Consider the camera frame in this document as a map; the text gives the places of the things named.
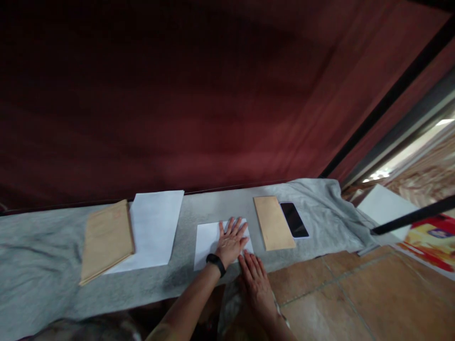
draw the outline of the dark red curtain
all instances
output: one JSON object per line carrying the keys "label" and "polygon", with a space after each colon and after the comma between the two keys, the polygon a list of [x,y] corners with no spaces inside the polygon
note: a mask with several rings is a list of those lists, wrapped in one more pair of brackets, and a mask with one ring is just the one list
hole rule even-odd
{"label": "dark red curtain", "polygon": [[317,177],[449,15],[408,1],[11,1],[0,202]]}

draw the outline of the hand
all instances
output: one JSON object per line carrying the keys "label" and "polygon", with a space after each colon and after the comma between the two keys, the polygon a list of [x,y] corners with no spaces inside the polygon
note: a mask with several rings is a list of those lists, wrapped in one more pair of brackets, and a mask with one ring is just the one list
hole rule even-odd
{"label": "hand", "polygon": [[234,225],[234,218],[230,218],[226,232],[223,222],[219,223],[219,241],[215,254],[221,259],[225,269],[236,260],[249,240],[248,237],[242,238],[248,223],[244,223],[239,229],[241,222],[242,217],[239,217]]}
{"label": "hand", "polygon": [[240,288],[259,323],[266,329],[276,324],[280,315],[276,309],[272,287],[270,286],[264,264],[259,257],[244,251],[245,258],[239,255],[242,268],[239,277]]}

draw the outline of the brown envelope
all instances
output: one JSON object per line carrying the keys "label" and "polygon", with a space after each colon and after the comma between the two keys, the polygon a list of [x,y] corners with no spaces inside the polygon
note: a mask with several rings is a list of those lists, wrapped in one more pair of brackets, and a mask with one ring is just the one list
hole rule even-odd
{"label": "brown envelope", "polygon": [[134,254],[128,202],[122,200],[87,220],[79,285],[83,286]]}
{"label": "brown envelope", "polygon": [[265,249],[270,251],[295,248],[294,238],[277,198],[255,197],[253,199]]}

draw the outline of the black phone screen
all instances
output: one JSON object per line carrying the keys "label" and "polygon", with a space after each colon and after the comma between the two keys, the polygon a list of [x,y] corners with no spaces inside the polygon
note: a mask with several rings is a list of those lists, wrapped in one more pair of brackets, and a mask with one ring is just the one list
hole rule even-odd
{"label": "black phone screen", "polygon": [[300,218],[297,209],[293,203],[280,203],[286,221],[288,222],[289,229],[291,230],[294,238],[309,237],[308,231]]}

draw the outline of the black smartwatch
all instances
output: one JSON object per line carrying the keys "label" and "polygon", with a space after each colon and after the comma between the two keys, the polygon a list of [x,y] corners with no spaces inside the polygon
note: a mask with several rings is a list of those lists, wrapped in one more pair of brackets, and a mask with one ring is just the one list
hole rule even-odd
{"label": "black smartwatch", "polygon": [[219,271],[221,272],[221,277],[223,277],[224,274],[226,273],[226,269],[224,268],[223,262],[217,255],[214,255],[213,253],[209,253],[207,258],[205,259],[205,262],[206,263],[210,262],[212,264],[215,264],[218,267]]}

